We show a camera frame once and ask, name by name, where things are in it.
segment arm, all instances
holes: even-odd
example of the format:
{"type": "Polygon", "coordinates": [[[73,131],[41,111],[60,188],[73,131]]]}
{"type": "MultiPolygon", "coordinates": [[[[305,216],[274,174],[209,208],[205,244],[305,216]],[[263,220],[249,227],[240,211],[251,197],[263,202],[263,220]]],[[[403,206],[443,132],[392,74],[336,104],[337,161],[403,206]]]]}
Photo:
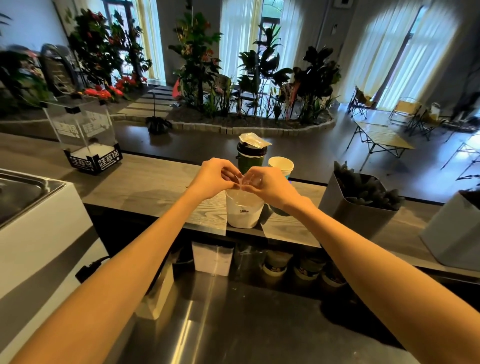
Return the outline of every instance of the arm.
{"type": "Polygon", "coordinates": [[[480,314],[415,267],[320,211],[274,168],[252,168],[245,191],[298,219],[355,293],[421,363],[480,363],[480,314]]]}
{"type": "Polygon", "coordinates": [[[227,160],[204,162],[180,199],[80,285],[11,363],[103,363],[187,218],[203,200],[238,186],[235,176],[227,160]]]}

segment acrylic display box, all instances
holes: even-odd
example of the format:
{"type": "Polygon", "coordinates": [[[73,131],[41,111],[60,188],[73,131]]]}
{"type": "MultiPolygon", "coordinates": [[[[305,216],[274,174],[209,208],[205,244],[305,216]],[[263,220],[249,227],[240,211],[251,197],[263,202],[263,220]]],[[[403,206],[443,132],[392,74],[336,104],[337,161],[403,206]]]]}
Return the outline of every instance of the acrylic display box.
{"type": "Polygon", "coordinates": [[[97,174],[122,159],[104,101],[65,95],[42,107],[72,167],[97,174]]]}

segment wooden counter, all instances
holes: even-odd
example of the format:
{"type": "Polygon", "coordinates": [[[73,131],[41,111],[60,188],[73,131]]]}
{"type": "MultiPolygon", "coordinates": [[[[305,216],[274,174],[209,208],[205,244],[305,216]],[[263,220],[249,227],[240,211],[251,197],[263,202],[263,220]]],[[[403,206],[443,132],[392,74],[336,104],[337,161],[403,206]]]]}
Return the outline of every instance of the wooden counter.
{"type": "MultiPolygon", "coordinates": [[[[0,133],[0,168],[69,181],[84,203],[151,216],[161,216],[185,191],[199,166],[123,154],[123,161],[98,176],[73,169],[56,142],[0,133]]],[[[325,187],[292,182],[300,194],[318,205],[325,187]]],[[[440,207],[406,201],[374,242],[407,262],[430,269],[480,278],[480,272],[437,263],[418,233],[440,207]]],[[[261,228],[235,229],[227,225],[225,193],[201,203],[185,227],[225,235],[226,230],[318,247],[319,243],[293,217],[266,215],[261,228]]]]}

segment hand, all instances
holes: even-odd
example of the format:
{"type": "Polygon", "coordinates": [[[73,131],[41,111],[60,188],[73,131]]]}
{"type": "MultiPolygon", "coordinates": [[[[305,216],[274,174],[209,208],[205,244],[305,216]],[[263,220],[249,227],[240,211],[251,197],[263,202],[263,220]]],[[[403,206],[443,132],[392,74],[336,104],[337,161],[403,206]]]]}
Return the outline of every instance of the hand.
{"type": "Polygon", "coordinates": [[[243,176],[241,189],[282,210],[301,197],[282,171],[273,167],[251,167],[243,176]]]}
{"type": "Polygon", "coordinates": [[[201,200],[214,197],[223,190],[240,189],[242,174],[232,162],[212,158],[202,163],[202,167],[188,187],[201,200]]]}

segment stainless steel sink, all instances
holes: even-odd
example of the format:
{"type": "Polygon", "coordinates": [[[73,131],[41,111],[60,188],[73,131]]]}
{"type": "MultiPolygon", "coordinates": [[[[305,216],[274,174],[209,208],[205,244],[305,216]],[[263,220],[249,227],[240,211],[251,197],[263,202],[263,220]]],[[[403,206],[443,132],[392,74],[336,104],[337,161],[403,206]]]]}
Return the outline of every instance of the stainless steel sink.
{"type": "Polygon", "coordinates": [[[64,185],[48,178],[0,169],[0,228],[64,185]]]}

